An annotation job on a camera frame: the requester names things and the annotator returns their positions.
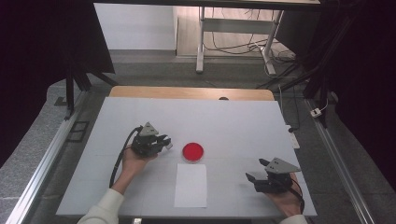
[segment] sleeve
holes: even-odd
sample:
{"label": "sleeve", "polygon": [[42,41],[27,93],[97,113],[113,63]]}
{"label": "sleeve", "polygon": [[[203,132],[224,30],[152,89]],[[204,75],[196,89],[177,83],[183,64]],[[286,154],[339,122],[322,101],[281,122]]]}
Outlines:
{"label": "sleeve", "polygon": [[114,189],[108,189],[99,204],[90,208],[87,215],[78,224],[117,224],[118,212],[124,197]]}
{"label": "sleeve", "polygon": [[295,216],[283,219],[279,224],[307,224],[307,222],[303,215],[295,215]]}

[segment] aluminum rail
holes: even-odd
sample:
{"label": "aluminum rail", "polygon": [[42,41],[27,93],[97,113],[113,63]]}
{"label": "aluminum rail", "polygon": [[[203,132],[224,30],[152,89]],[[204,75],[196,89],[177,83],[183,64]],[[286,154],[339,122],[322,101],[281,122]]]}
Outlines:
{"label": "aluminum rail", "polygon": [[[306,106],[309,111],[315,109],[313,105],[315,103],[313,100],[305,100]],[[338,147],[335,145],[332,140],[332,136],[328,132],[327,129],[323,127],[323,125],[319,122],[318,119],[314,119],[315,125],[317,126],[320,137],[323,140],[323,143],[329,153],[330,158],[332,159],[332,163],[334,164],[335,170],[341,178],[341,181],[344,184],[344,188],[349,195],[353,206],[355,207],[356,213],[363,224],[375,224],[374,219],[371,215],[371,212],[367,206],[366,201],[361,195],[361,191],[356,186],[352,176],[347,168],[346,163],[344,162]]]}
{"label": "aluminum rail", "polygon": [[35,172],[32,175],[32,178],[23,191],[23,194],[8,217],[6,224],[21,224],[26,218],[32,203],[35,200],[38,191],[40,190],[41,184],[44,182],[47,174],[50,172],[52,164],[58,156],[58,153],[61,150],[67,135],[69,135],[69,132],[72,129],[73,124],[85,103],[87,95],[88,93],[84,91],[78,96],[75,113],[70,117],[70,119],[64,120],[62,122],[58,132],[55,134],[51,143],[49,144],[49,148],[44,154],[43,159],[38,164]]}

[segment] white table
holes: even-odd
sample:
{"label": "white table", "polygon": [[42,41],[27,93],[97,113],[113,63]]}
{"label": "white table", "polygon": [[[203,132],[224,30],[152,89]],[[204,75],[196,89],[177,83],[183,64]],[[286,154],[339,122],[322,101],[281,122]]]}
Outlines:
{"label": "white table", "polygon": [[[258,158],[279,157],[299,166],[277,102],[106,98],[57,215],[80,217],[98,203],[129,132],[149,121],[172,138],[136,177],[120,209],[127,217],[266,218],[280,213],[257,193],[245,173],[265,176]],[[197,142],[205,149],[207,207],[174,207],[181,149]],[[315,216],[302,173],[304,214]]]}

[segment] cable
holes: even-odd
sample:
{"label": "cable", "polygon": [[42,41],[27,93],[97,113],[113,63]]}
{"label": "cable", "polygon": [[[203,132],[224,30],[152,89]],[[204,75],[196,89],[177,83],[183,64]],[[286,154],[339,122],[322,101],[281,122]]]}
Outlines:
{"label": "cable", "polygon": [[311,224],[315,224],[314,220],[311,217],[309,217],[308,220],[311,222]]}
{"label": "cable", "polygon": [[297,63],[295,59],[285,57],[285,58],[287,59],[287,60],[285,60],[285,59],[283,59],[283,58],[281,58],[281,57],[279,56],[281,53],[283,53],[283,52],[288,52],[288,51],[291,51],[291,50],[286,49],[286,50],[279,51],[279,52],[277,53],[277,56],[275,56],[274,51],[277,51],[277,50],[271,49],[272,57],[273,57],[273,59],[274,59],[275,62],[276,62],[276,61],[279,61],[279,62],[277,62],[277,63]]}
{"label": "cable", "polygon": [[285,69],[285,71],[283,71],[283,72],[282,72],[281,74],[279,74],[278,76],[274,77],[274,79],[271,79],[271,80],[269,80],[269,81],[267,81],[267,82],[265,82],[265,83],[259,85],[258,87],[256,87],[256,90],[259,89],[259,88],[261,88],[261,87],[267,86],[267,85],[268,85],[268,86],[267,86],[267,89],[268,89],[268,87],[270,87],[270,86],[272,85],[273,82],[275,82],[275,81],[277,81],[278,79],[281,79],[281,78],[287,76],[287,75],[290,74],[292,71],[294,71],[295,69],[297,69],[299,66],[300,66],[300,65],[297,64],[297,63],[293,63],[293,64],[289,65],[289,67],[287,67],[287,68]]}
{"label": "cable", "polygon": [[320,111],[326,109],[326,107],[327,107],[328,104],[329,104],[329,99],[326,99],[326,105],[325,105],[323,108],[321,108]]}
{"label": "cable", "polygon": [[[214,18],[214,16],[215,16],[215,9],[212,7],[212,18]],[[251,44],[251,39],[253,38],[253,35],[252,35],[252,37],[250,38],[250,40],[249,40],[249,42],[247,43],[247,44],[243,44],[243,45],[238,45],[238,46],[232,46],[232,47],[224,47],[224,48],[219,48],[217,45],[216,45],[216,41],[215,41],[215,33],[214,32],[211,32],[212,33],[212,42],[213,42],[213,45],[214,45],[214,49],[210,49],[210,48],[208,48],[206,45],[205,45],[205,43],[204,43],[204,48],[205,49],[208,49],[208,50],[216,50],[216,51],[220,51],[220,52],[224,52],[224,53],[228,53],[228,54],[235,54],[235,55],[238,55],[238,54],[246,54],[246,53],[250,53],[251,51],[253,51],[256,47],[253,47],[253,46],[250,46],[250,44]],[[237,48],[241,48],[241,47],[244,47],[244,46],[247,46],[248,47],[248,50],[247,51],[243,51],[243,52],[230,52],[230,51],[227,51],[227,50],[225,50],[225,49],[237,49]]]}
{"label": "cable", "polygon": [[204,82],[207,83],[207,84],[209,84],[209,85],[211,85],[211,86],[213,86],[214,88],[217,88],[217,86],[216,86],[215,84],[211,83],[210,81],[204,80]]}
{"label": "cable", "polygon": [[221,8],[221,14],[223,15],[223,18],[225,19],[224,13],[222,11],[223,9],[224,9],[224,7]]}
{"label": "cable", "polygon": [[139,127],[139,128],[135,128],[135,129],[133,129],[133,130],[131,131],[131,133],[128,135],[128,137],[127,137],[127,139],[126,139],[126,141],[125,141],[125,144],[124,144],[124,146],[123,146],[123,148],[122,148],[122,150],[121,150],[119,156],[117,157],[116,164],[114,164],[113,173],[111,174],[111,177],[110,177],[110,183],[109,183],[109,187],[110,187],[110,188],[113,187],[113,185],[114,185],[114,179],[115,179],[115,177],[116,177],[117,171],[119,170],[119,165],[120,165],[120,162],[122,161],[123,152],[124,152],[125,149],[127,149],[126,146],[128,145],[129,139],[130,139],[131,136],[134,134],[134,132],[138,131],[139,129],[140,129],[140,127]]}
{"label": "cable", "polygon": [[301,212],[301,214],[303,214],[304,209],[305,209],[305,200],[303,198],[303,192],[301,191],[301,187],[297,183],[297,181],[293,180],[293,178],[291,179],[297,185],[297,187],[300,189],[301,194],[299,192],[297,192],[295,189],[293,189],[291,187],[292,185],[290,187],[287,187],[277,179],[271,178],[271,180],[275,181],[278,185],[282,186],[284,189],[287,189],[290,193],[292,193],[294,196],[296,196],[296,198],[300,201],[300,212]]}

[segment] wall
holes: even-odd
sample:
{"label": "wall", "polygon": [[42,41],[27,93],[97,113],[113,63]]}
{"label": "wall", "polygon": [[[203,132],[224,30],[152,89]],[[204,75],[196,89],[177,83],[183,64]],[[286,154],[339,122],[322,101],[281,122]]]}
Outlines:
{"label": "wall", "polygon": [[174,7],[94,5],[109,49],[176,49]]}

